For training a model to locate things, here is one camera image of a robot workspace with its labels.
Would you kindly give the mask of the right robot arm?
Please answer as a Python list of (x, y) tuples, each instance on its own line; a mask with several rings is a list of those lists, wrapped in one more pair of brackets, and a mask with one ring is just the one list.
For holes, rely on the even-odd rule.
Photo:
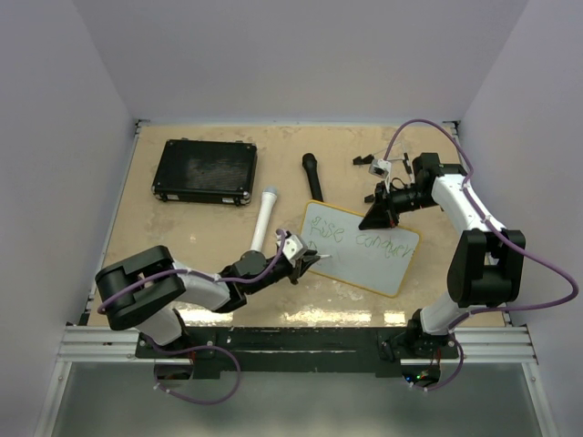
[(519, 230), (499, 222), (489, 228), (465, 196), (470, 186), (459, 164), (444, 164), (436, 153), (423, 153), (412, 164), (414, 181), (404, 188), (387, 182), (376, 185), (372, 205), (359, 228), (392, 229), (401, 214), (439, 207), (450, 219), (459, 240), (446, 276), (446, 291), (433, 304), (417, 310), (406, 329), (387, 339), (390, 361), (429, 358), (451, 346), (448, 335), (473, 310), (496, 309), (518, 296), (524, 258), (502, 241), (524, 248)]

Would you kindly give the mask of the yellow framed whiteboard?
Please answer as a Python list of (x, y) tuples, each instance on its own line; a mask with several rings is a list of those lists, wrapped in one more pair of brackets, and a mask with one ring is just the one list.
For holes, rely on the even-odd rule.
[(314, 264), (310, 272), (394, 298), (421, 236), (403, 228), (359, 230), (362, 219), (315, 200), (306, 204), (302, 239), (309, 249), (332, 255)]

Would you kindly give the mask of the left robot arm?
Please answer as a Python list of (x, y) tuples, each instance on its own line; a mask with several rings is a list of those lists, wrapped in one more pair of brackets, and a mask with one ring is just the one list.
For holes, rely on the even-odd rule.
[(322, 256), (314, 249), (278, 245), (266, 258), (245, 252), (220, 273), (210, 275), (174, 260), (165, 246), (155, 246), (102, 269), (96, 275), (101, 304), (112, 330), (137, 329), (144, 339), (169, 357), (182, 355), (193, 344), (176, 302), (186, 302), (213, 313), (226, 314), (245, 306), (248, 297), (282, 279), (291, 284)]

